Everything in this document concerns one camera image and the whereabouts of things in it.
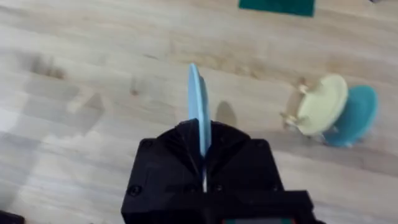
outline wooden floor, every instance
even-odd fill
[[[0,0],[0,209],[27,223],[123,223],[138,142],[187,119],[187,71],[211,117],[272,146],[288,189],[328,223],[398,223],[398,0],[317,0],[314,18],[237,0]],[[379,93],[351,149],[283,132],[298,77]]]

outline screw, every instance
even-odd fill
[[[221,184],[217,184],[217,185],[214,187],[214,190],[215,190],[216,192],[222,192],[222,191],[223,191],[223,186],[222,186]]]
[[[142,187],[140,185],[133,185],[129,188],[129,195],[132,197],[137,197],[142,192]]]

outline light blue plastic disc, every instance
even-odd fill
[[[199,148],[204,157],[211,144],[211,120],[206,84],[193,63],[189,65],[188,113],[189,119],[196,118],[199,121]]]
[[[337,119],[336,132],[324,133],[325,142],[331,146],[350,146],[366,134],[377,112],[377,94],[367,85],[349,89],[346,106]]]

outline green felt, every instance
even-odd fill
[[[313,16],[315,0],[240,0],[242,9]]]

